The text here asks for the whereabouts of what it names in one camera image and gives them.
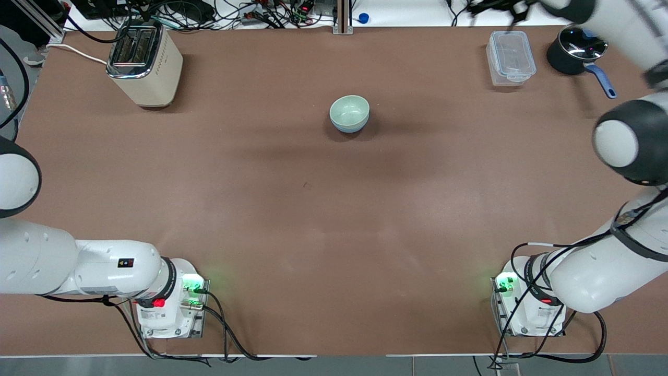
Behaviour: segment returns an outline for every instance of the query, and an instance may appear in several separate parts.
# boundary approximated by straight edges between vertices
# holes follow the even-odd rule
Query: toaster
[[[168,106],[176,94],[183,56],[159,21],[131,22],[109,54],[107,75],[137,105]]]

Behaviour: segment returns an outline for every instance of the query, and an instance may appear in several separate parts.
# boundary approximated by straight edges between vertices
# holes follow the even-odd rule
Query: pot handle
[[[596,76],[596,78],[599,80],[599,84],[601,84],[601,88],[603,88],[603,91],[605,92],[605,95],[608,96],[608,98],[615,99],[617,97],[617,91],[610,83],[608,75],[605,74],[605,72],[600,67],[594,63],[585,63],[584,70],[593,73]]]

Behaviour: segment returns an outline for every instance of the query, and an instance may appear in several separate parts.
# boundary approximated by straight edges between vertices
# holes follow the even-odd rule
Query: saucepan
[[[550,65],[563,74],[575,75],[585,71],[593,73],[599,80],[605,95],[617,97],[617,91],[605,72],[594,62],[608,50],[608,43],[593,32],[576,25],[561,29],[547,50]]]

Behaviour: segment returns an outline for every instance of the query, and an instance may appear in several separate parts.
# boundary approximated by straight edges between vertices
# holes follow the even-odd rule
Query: bowl
[[[358,95],[341,97],[329,108],[329,120],[341,132],[357,132],[369,121],[369,103]]]

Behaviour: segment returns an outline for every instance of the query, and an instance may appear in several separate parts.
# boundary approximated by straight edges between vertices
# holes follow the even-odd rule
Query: metal post
[[[42,8],[37,6],[33,0],[11,0],[22,10],[40,29],[51,38],[50,43],[61,43],[65,35],[62,28],[44,13]]]
[[[353,33],[353,14],[350,0],[337,0],[337,14],[334,20],[334,34],[351,35]]]

